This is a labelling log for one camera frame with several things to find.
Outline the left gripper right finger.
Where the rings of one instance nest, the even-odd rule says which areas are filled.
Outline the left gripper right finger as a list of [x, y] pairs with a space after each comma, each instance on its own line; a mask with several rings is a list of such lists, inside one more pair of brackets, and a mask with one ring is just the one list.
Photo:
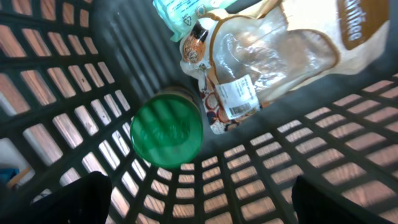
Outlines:
[[299, 224], [392, 224], [303, 175], [292, 187], [292, 205]]

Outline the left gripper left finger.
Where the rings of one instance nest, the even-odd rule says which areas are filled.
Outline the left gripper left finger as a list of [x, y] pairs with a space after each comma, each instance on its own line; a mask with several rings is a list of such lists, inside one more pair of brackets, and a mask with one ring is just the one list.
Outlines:
[[112, 183], [101, 172], [92, 172], [30, 206], [30, 223], [106, 223]]

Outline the green lid jar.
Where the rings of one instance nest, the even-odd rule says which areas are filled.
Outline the green lid jar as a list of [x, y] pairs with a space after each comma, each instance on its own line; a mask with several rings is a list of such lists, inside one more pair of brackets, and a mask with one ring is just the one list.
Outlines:
[[194, 94], [170, 86], [146, 101], [130, 125], [135, 153], [157, 167], [174, 169], [192, 161], [203, 144], [203, 121]]

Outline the brown PanTree snack bag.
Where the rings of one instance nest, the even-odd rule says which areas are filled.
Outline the brown PanTree snack bag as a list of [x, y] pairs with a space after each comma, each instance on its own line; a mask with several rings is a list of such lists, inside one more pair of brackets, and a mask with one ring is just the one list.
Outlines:
[[330, 74], [355, 75], [386, 47], [388, 0], [261, 1], [215, 9], [180, 42], [211, 130], [228, 132], [284, 95]]

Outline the teal tissue packet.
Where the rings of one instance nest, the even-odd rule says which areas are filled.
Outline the teal tissue packet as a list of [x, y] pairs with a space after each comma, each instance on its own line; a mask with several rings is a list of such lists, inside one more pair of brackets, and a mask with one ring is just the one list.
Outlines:
[[214, 9], [226, 9], [236, 0], [153, 0], [158, 15], [178, 42], [191, 31], [196, 21]]

